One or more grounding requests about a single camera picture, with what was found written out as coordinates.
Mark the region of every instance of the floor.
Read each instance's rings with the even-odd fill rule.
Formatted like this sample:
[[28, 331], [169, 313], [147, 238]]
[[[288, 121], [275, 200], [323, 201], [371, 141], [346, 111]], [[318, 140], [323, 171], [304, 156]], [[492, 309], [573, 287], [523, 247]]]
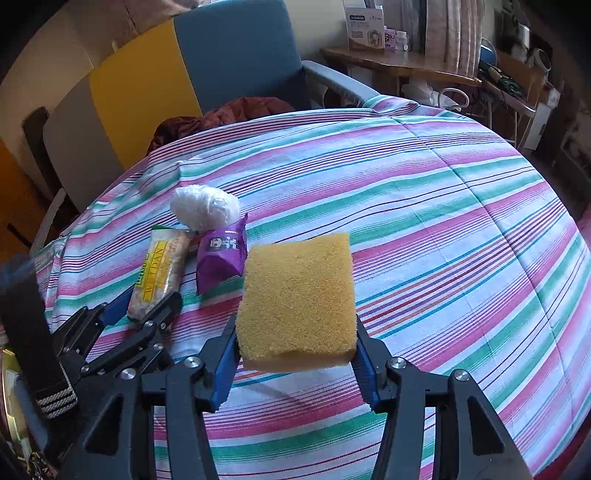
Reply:
[[588, 201], [576, 193], [567, 178], [556, 168], [552, 168], [551, 164], [538, 158], [535, 152], [526, 155], [526, 158], [554, 189], [574, 221], [578, 222], [587, 208]]

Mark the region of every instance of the screw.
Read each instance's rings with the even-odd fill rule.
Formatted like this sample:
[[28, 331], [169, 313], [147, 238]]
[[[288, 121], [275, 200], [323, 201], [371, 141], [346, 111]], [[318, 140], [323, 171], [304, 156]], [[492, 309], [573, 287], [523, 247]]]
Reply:
[[456, 380], [459, 380], [460, 382], [467, 382], [470, 380], [470, 374], [461, 368], [454, 370], [453, 376], [456, 377]]
[[119, 374], [119, 376], [123, 380], [131, 380], [135, 377], [135, 368], [126, 368]]
[[185, 367], [197, 368], [201, 366], [201, 359], [198, 356], [188, 356], [184, 360]]
[[401, 356], [393, 356], [388, 360], [388, 366], [400, 370], [406, 367], [406, 360]]

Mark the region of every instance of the wall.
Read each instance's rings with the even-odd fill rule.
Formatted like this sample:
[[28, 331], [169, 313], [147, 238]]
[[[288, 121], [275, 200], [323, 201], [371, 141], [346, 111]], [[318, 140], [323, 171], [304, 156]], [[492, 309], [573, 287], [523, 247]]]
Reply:
[[482, 22], [482, 36], [496, 45], [495, 12], [500, 13], [503, 0], [485, 0], [484, 19]]
[[343, 0], [285, 0], [300, 56], [321, 58], [323, 47], [347, 44]]
[[0, 84], [0, 137], [18, 165], [48, 197], [49, 190], [21, 123], [39, 106], [51, 112], [92, 68], [70, 17], [62, 9], [37, 31]]

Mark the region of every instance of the bed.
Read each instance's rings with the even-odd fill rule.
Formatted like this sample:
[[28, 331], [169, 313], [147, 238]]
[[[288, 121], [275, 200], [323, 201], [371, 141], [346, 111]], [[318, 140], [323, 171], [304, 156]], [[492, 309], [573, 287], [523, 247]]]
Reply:
[[[151, 227], [180, 226], [168, 202], [189, 184], [240, 198], [249, 246], [349, 232], [368, 333], [423, 370], [468, 370], [533, 473], [586, 417], [591, 259], [572, 218], [495, 133], [388, 96], [228, 125], [152, 152], [36, 256], [52, 330], [136, 280]], [[196, 296], [195, 268], [193, 248], [167, 344], [176, 360], [218, 335], [241, 299], [241, 278]], [[90, 356], [130, 328], [123, 318]], [[169, 478], [156, 415], [158, 476]], [[222, 479], [369, 478], [384, 421], [349, 366], [262, 374], [240, 364], [228, 401], [206, 416]], [[422, 479], [433, 426], [427, 411]]]

